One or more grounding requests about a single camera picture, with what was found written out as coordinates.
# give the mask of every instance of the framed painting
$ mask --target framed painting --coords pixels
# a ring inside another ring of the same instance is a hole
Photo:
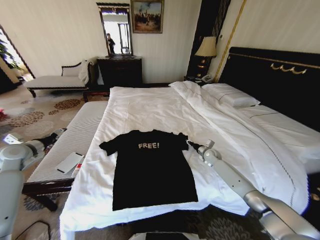
[[[131,0],[132,31],[162,34],[165,0]]]

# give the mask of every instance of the floor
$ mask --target floor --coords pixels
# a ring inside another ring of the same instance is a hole
[[[8,133],[18,133],[25,141],[41,138],[55,129],[65,128],[84,104],[81,92],[77,91],[37,91],[37,97],[23,86],[0,94],[0,109],[7,117],[0,118],[0,137]],[[100,97],[90,101],[102,100]],[[0,148],[6,144],[1,141]],[[25,179],[36,165],[24,171]],[[51,239],[58,240],[59,215],[64,207],[67,193],[50,196],[58,204],[56,212],[50,212],[34,200],[21,195],[18,215],[12,239],[33,222],[42,220],[50,224]],[[77,232],[77,240],[128,240],[135,233],[163,231],[197,233],[208,240],[264,240],[269,239],[261,232],[259,215],[250,212],[239,216],[208,206],[200,211],[174,211],[160,216],[137,220],[127,224],[117,224],[103,229]],[[19,240],[47,240],[47,227],[37,223],[26,231]]]

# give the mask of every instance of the wall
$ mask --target wall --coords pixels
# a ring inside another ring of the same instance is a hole
[[[200,5],[201,0],[165,0],[163,34],[132,35],[145,82],[183,79]],[[0,0],[0,6],[2,27],[36,77],[60,75],[62,65],[107,55],[95,0]]]
[[[201,0],[165,0],[162,34],[132,35],[134,55],[142,56],[143,79],[182,81],[187,73]]]
[[[243,0],[231,0],[209,73],[216,74]],[[230,47],[320,54],[319,0],[247,0]]]
[[[8,78],[11,80],[11,82],[13,82],[14,84],[19,82],[15,73],[8,67],[8,65],[5,63],[5,61],[1,57],[0,57],[0,68],[8,76]]]

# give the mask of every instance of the mirror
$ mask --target mirror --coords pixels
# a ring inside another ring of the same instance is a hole
[[[127,3],[97,3],[109,56],[133,55]]]

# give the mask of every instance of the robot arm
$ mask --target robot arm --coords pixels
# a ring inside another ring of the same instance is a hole
[[[209,140],[206,146],[187,142],[201,156],[201,159],[220,175],[245,203],[262,213],[261,225],[275,240],[320,240],[320,233],[283,201],[259,192],[238,170],[212,149],[215,144]]]
[[[50,136],[12,144],[0,149],[0,240],[10,240],[24,186],[22,170],[41,160],[45,148],[54,143],[65,128]]]

